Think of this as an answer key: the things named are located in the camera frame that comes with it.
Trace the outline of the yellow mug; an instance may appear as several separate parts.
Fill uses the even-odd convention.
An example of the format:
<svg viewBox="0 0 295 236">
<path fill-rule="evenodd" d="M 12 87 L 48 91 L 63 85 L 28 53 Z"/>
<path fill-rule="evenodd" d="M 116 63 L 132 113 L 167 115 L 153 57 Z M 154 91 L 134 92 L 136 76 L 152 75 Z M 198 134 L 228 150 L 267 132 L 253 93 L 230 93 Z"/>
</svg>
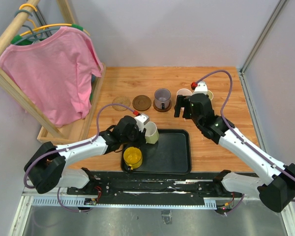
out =
<svg viewBox="0 0 295 236">
<path fill-rule="evenodd" d="M 143 155 L 139 148 L 128 147 L 123 153 L 123 160 L 127 165 L 127 170 L 132 171 L 142 165 Z"/>
</svg>

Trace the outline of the pink mug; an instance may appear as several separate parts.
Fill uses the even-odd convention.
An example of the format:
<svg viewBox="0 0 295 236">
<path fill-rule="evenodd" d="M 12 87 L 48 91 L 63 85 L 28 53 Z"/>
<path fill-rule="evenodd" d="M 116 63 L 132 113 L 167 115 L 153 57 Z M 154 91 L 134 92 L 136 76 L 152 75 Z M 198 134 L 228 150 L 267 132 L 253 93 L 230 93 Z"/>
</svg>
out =
<svg viewBox="0 0 295 236">
<path fill-rule="evenodd" d="M 189 98 L 192 95 L 192 91 L 186 88 L 179 89 L 176 93 L 176 101 L 178 100 L 179 95 Z"/>
</svg>

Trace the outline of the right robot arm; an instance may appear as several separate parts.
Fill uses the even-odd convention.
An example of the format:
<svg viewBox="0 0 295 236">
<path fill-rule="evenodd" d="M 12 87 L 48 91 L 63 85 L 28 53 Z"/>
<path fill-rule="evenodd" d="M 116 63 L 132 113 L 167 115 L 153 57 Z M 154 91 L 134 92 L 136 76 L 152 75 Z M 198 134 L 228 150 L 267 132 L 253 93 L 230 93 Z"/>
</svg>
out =
<svg viewBox="0 0 295 236">
<path fill-rule="evenodd" d="M 174 116 L 192 120 L 204 137 L 235 154 L 257 174 L 256 177 L 249 177 L 222 171 L 213 184 L 217 196 L 238 192 L 259 198 L 274 212 L 281 212 L 294 200 L 295 164 L 286 165 L 270 156 L 240 133 L 230 121 L 215 115 L 207 95 L 178 95 Z"/>
</svg>

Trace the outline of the white mug green handle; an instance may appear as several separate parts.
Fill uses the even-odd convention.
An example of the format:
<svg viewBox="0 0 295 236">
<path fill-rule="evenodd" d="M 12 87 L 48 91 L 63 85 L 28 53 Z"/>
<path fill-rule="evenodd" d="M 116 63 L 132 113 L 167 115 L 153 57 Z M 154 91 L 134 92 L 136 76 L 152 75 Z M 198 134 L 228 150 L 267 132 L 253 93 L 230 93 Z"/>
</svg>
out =
<svg viewBox="0 0 295 236">
<path fill-rule="evenodd" d="M 152 121 L 149 121 L 145 125 L 145 129 L 146 129 L 146 133 L 145 133 L 146 142 L 152 145 L 156 144 L 159 139 L 159 133 L 158 133 L 156 124 Z"/>
</svg>

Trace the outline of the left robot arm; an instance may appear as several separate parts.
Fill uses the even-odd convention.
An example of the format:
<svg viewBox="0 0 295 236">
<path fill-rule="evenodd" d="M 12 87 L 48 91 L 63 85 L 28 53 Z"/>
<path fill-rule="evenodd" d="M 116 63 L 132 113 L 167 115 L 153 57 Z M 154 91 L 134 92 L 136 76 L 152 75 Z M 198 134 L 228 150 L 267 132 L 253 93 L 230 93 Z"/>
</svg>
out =
<svg viewBox="0 0 295 236">
<path fill-rule="evenodd" d="M 41 145 L 24 167 L 24 184 L 45 194 L 55 188 L 77 188 L 84 194 L 95 190 L 94 178 L 86 168 L 70 170 L 68 166 L 90 158 L 117 151 L 123 145 L 142 145 L 145 125 L 149 117 L 140 114 L 134 118 L 124 116 L 92 138 L 71 144 L 55 146 L 51 142 Z"/>
</svg>

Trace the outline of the woven rattan coaster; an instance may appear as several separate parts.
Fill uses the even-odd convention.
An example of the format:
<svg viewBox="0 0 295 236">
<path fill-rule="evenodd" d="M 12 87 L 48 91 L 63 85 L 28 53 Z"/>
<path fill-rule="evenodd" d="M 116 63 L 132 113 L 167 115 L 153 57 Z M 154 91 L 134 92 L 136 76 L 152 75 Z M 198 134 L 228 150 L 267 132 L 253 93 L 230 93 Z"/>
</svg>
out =
<svg viewBox="0 0 295 236">
<path fill-rule="evenodd" d="M 120 104 L 124 105 L 126 107 L 130 107 L 130 99 L 126 96 L 115 97 L 113 99 L 113 103 L 115 104 L 115 105 L 113 105 L 113 109 L 115 109 L 116 111 L 125 111 L 126 110 L 126 108 L 123 106 L 120 106 Z"/>
</svg>

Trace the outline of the purple mug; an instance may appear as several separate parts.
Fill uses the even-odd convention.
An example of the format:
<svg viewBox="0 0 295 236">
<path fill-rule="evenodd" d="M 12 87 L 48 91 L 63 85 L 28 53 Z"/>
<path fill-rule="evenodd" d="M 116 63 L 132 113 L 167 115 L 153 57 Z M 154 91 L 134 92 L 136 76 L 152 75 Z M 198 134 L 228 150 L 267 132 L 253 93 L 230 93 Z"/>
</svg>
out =
<svg viewBox="0 0 295 236">
<path fill-rule="evenodd" d="M 166 88 L 159 88 L 154 93 L 154 105 L 160 110 L 165 110 L 169 107 L 171 100 L 171 93 Z"/>
</svg>

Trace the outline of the cream mug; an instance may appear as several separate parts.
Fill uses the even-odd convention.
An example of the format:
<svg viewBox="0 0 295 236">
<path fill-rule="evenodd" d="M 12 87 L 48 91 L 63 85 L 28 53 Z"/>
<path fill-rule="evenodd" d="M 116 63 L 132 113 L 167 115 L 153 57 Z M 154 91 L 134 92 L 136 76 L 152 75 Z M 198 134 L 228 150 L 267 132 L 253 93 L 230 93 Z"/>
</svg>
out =
<svg viewBox="0 0 295 236">
<path fill-rule="evenodd" d="M 213 98 L 214 98 L 214 95 L 213 95 L 212 91 L 210 91 L 210 90 L 207 91 L 207 96 L 209 97 L 209 99 L 210 99 L 211 101 L 212 101 Z"/>
</svg>

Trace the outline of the brown wooden coaster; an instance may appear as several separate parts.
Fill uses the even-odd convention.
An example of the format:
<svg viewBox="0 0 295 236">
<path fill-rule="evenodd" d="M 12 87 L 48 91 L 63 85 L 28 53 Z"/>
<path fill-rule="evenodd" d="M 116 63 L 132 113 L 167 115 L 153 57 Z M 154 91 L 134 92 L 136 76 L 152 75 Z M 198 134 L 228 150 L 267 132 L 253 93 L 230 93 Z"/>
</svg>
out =
<svg viewBox="0 0 295 236">
<path fill-rule="evenodd" d="M 169 110 L 171 109 L 171 107 L 172 107 L 172 101 L 170 100 L 168 107 L 166 107 L 165 109 L 159 109 L 159 108 L 156 106 L 155 101 L 153 101 L 153 107 L 154 107 L 154 109 L 155 109 L 157 112 L 164 113 L 164 112 L 167 112 L 167 111 L 169 111 Z"/>
<path fill-rule="evenodd" d="M 133 99 L 132 105 L 137 111 L 146 111 L 151 107 L 151 99 L 146 95 L 138 95 Z"/>
</svg>

